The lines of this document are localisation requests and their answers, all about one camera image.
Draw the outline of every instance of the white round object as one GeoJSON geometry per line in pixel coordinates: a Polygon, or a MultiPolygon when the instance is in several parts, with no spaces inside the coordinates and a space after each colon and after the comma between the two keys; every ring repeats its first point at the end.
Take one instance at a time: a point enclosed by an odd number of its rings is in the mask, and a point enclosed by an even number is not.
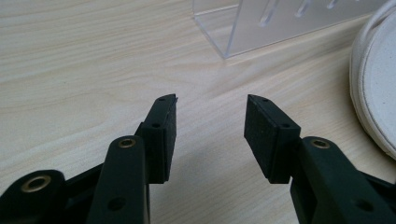
{"type": "Polygon", "coordinates": [[[382,6],[359,32],[350,90],[364,130],[396,159],[396,0],[382,6]]]}

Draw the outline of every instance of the wooden table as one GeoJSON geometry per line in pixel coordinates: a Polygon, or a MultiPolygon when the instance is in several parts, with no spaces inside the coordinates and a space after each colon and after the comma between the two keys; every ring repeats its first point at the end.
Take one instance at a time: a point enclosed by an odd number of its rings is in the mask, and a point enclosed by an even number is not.
{"type": "Polygon", "coordinates": [[[0,191],[35,170],[68,179],[103,162],[157,97],[175,93],[171,178],[151,187],[152,223],[297,223],[287,185],[270,185],[243,137],[248,94],[273,100],[394,182],[396,162],[362,129],[349,97],[351,43],[366,19],[224,61],[191,1],[0,3],[0,191]]]}

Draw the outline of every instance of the clear acrylic box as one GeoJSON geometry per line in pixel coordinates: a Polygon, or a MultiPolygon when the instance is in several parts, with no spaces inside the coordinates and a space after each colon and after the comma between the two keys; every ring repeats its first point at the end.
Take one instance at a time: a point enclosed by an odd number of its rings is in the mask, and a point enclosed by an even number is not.
{"type": "Polygon", "coordinates": [[[367,15],[386,0],[193,0],[194,18],[223,58],[367,15]]]}

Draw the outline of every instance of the light wood surface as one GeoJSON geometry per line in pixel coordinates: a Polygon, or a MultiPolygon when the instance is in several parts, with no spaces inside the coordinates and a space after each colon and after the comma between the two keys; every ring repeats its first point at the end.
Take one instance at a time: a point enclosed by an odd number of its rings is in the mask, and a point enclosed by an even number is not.
{"type": "Polygon", "coordinates": [[[363,131],[349,97],[351,43],[366,19],[222,60],[191,1],[0,2],[0,192],[35,170],[68,179],[103,162],[153,101],[175,93],[170,181],[151,186],[152,223],[297,223],[243,137],[249,93],[394,182],[396,162],[363,131]]]}

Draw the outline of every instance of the screw hole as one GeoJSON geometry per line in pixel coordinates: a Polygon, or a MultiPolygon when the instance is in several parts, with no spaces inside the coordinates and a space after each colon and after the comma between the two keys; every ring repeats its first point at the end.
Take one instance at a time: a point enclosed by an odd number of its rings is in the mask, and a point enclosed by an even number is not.
{"type": "Polygon", "coordinates": [[[40,176],[35,176],[28,181],[26,181],[22,186],[21,186],[21,191],[25,193],[32,193],[39,191],[43,188],[45,188],[48,184],[50,183],[50,176],[49,175],[40,175],[40,176]]]}
{"type": "Polygon", "coordinates": [[[107,204],[107,208],[110,211],[119,211],[121,210],[121,208],[126,204],[126,201],[124,198],[114,198],[112,200],[110,200],[110,202],[108,202],[107,204]]]}
{"type": "Polygon", "coordinates": [[[329,143],[327,143],[323,140],[320,140],[320,139],[313,139],[311,141],[311,145],[314,147],[319,147],[319,148],[329,148],[330,147],[329,143]]]}
{"type": "Polygon", "coordinates": [[[366,212],[374,211],[373,205],[363,199],[352,200],[352,203],[363,211],[366,211],[366,212]]]}
{"type": "Polygon", "coordinates": [[[132,147],[136,144],[136,141],[134,139],[122,139],[119,141],[119,147],[132,147]]]}

